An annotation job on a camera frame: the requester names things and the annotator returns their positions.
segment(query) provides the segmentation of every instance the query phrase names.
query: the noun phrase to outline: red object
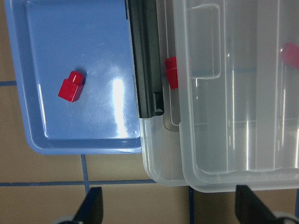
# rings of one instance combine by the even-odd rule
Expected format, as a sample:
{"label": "red object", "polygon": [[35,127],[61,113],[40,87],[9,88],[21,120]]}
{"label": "red object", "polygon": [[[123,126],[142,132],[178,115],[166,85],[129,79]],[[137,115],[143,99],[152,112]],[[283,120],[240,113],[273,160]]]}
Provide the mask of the red object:
{"label": "red object", "polygon": [[281,49],[282,60],[289,66],[299,69],[299,47],[293,43],[285,43]]}
{"label": "red object", "polygon": [[65,79],[62,83],[58,96],[70,101],[77,101],[83,90],[84,76],[78,71],[72,71],[68,79]]}
{"label": "red object", "polygon": [[165,60],[166,76],[172,90],[178,88],[177,58],[170,57]]}

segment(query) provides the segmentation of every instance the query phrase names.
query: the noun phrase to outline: blue tray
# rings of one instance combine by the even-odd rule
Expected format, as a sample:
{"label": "blue tray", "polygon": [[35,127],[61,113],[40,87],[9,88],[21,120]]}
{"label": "blue tray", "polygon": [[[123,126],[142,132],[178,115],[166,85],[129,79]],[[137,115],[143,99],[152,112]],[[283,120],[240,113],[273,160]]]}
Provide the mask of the blue tray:
{"label": "blue tray", "polygon": [[[124,0],[6,0],[25,134],[42,154],[141,152]],[[58,92],[72,70],[80,99]]]}

